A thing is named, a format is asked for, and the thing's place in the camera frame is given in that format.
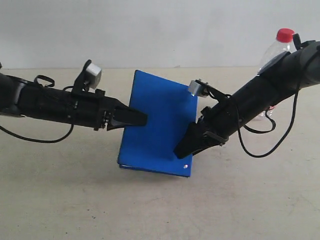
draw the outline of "red bottle cap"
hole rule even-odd
[[[276,34],[276,39],[281,43],[290,43],[293,40],[295,31],[290,28],[281,28]]]

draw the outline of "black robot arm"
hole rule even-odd
[[[174,149],[177,157],[181,159],[213,146],[222,146],[230,135],[236,131],[240,133],[241,127],[270,106],[275,106],[292,95],[295,95],[296,103],[300,89],[319,84],[320,41],[308,41],[302,46],[303,48],[300,45],[294,53],[284,52],[272,59],[257,76],[233,95],[224,94],[199,80],[192,81],[189,91],[193,95],[210,95],[218,100],[218,103],[204,108],[197,123],[190,123],[184,137]],[[295,107],[286,134],[293,125],[294,117]],[[252,154],[252,157],[265,156],[267,154]]]
[[[43,75],[31,82],[0,73],[0,115],[79,125],[95,131],[146,125],[146,114],[96,89],[101,74],[102,70],[88,60],[74,85],[60,90],[54,88],[53,79]],[[40,80],[48,84],[43,86]]]

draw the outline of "blue board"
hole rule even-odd
[[[136,70],[129,106],[148,115],[147,125],[124,129],[119,166],[190,177],[192,155],[178,159],[174,149],[196,120],[197,100],[186,85]]]

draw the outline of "water bottle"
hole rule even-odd
[[[266,65],[271,59],[278,56],[283,52],[290,51],[290,45],[293,40],[293,35],[295,32],[289,28],[281,28],[276,34],[275,42],[265,51],[260,64],[259,70]],[[274,111],[275,106],[270,106],[268,115],[271,116]],[[256,120],[265,119],[265,111],[260,113],[256,118]]]

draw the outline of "blue folder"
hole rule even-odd
[[[188,86],[136,70],[129,106],[148,115],[147,125],[124,129],[119,166],[190,177],[193,156],[178,159],[174,149],[196,120],[197,101]]]

